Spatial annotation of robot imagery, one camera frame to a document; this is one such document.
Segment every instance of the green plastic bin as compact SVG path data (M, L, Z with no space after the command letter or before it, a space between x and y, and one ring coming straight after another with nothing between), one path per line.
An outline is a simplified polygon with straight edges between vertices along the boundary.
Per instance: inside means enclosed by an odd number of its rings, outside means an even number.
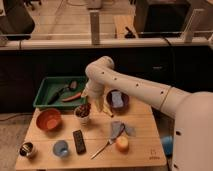
M49 99L53 96L55 92L61 88L67 86L71 81L77 81L78 87L75 91L66 91L60 98L52 104L47 104ZM78 92L82 92L86 85L87 78L85 76L72 76L72 77L46 77L43 79L36 98L34 100L33 106L39 108L40 110L46 108L57 108L61 110L74 109L77 106L85 104L87 102L86 98L79 98L70 102L62 102L61 99L75 95Z

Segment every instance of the remote control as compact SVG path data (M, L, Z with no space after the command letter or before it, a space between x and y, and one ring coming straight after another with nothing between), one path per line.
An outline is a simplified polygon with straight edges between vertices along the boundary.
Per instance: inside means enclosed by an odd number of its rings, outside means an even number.
M86 152L86 147L84 144L84 139L81 130L73 132L73 137L75 141L75 148L78 154L83 154Z

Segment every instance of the black cabinet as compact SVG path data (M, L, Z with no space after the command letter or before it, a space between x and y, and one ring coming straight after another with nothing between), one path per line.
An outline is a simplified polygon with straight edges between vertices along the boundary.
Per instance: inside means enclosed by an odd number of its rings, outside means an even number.
M115 70L187 91L213 91L213 51L208 46L0 51L0 113L33 110L46 76L85 75L85 67L110 56Z

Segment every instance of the chair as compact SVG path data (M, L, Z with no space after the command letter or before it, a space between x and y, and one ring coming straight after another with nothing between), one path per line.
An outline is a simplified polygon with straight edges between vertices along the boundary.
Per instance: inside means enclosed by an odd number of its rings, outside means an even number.
M32 10L35 10L35 6L32 4L32 1L38 1L38 4L42 5L41 0L23 0L23 1L27 7L30 5Z
M0 17L0 30L9 40L29 39L35 23L27 12L22 0L3 0L5 16Z
M136 4L136 0L129 0L130 4Z

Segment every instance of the cable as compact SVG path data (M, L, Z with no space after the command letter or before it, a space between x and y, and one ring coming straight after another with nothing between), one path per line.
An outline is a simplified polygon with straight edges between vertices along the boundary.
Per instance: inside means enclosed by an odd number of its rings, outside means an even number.
M10 117L5 118L5 119L0 119L0 122L7 121L9 119L13 119L13 118L16 118L16 117L19 117L19 116L24 116L24 115L32 115L32 114L21 113L21 114L10 116Z
M69 0L66 0L66 3L67 3L67 5L75 6L75 7L80 7L80 6L85 6L85 5L87 5L86 3L85 3L85 4L73 4L73 3L69 2Z
M164 36L161 36L161 38L163 40L165 40L167 42L167 44L169 45L169 49L170 49L170 52L172 54L172 62L173 62L173 81L174 81L174 84L176 85L176 65L175 65L175 52L174 52L174 49L173 49L173 46L172 44L169 42L169 40L164 37Z

